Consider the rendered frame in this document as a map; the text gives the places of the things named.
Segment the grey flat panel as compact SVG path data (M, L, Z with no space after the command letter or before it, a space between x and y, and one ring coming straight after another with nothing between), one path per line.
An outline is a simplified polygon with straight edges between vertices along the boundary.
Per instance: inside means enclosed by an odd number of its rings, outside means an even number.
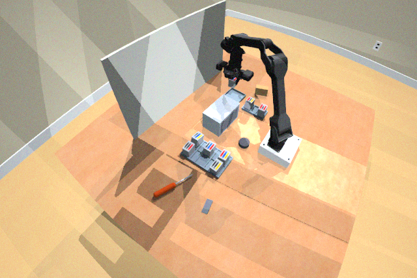
M225 8L214 3L101 59L134 140L221 71Z

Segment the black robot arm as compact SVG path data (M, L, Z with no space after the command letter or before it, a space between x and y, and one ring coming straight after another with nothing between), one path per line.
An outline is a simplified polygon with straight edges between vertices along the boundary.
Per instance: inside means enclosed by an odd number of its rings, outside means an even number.
M225 37L221 42L221 47L230 53L232 61L240 61L246 52L240 46L253 47L260 50L260 58L266 68L267 74L272 81L272 97L274 114L269 118L270 138L267 146L276 152L280 152L288 138L293 136L291 128L291 118L286 113L285 101L285 82L284 77L288 70L288 59L283 51L277 47L269 38L249 37L245 33ZM269 49L275 55L265 53ZM226 78L233 79L239 75L239 67L231 66L228 63L224 71Z

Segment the orange-handled screwdriver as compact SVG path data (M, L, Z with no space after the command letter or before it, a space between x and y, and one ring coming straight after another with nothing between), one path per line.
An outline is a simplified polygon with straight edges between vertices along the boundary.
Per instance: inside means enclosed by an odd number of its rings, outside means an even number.
M184 178L184 179L182 179L181 181L184 181L185 179L187 179L187 178L189 178L189 177L191 177L192 176L192 174L190 175L190 176L187 176L186 178ZM175 188L176 187L176 184L178 184L179 182L181 182L181 181L178 181L177 183L171 183L170 185L167 185L166 187L164 187L164 188L162 188L162 189L159 189L157 192L154 192L153 194L154 194L154 197L159 197L160 195L163 195L164 193L166 193L167 191L169 191L169 190L171 190L171 189L173 189L173 188Z

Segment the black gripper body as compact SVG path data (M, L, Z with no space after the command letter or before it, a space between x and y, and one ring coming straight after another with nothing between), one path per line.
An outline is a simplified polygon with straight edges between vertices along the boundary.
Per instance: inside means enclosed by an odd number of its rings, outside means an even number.
M216 65L216 69L218 69L218 70L223 70L224 69L224 71L225 71L225 69L227 68L227 65L228 65L228 63L231 63L231 66L238 66L239 67L239 75L238 76L240 76L243 80L246 80L246 81L250 81L251 80L251 78L253 77L253 75L254 75L254 72L253 71L251 71L251 70L248 70L248 69L246 69L246 70L241 70L241 68L242 68L242 59L240 60L240 61L232 61L231 59L227 62L227 61L223 61L223 60L221 60L217 65Z

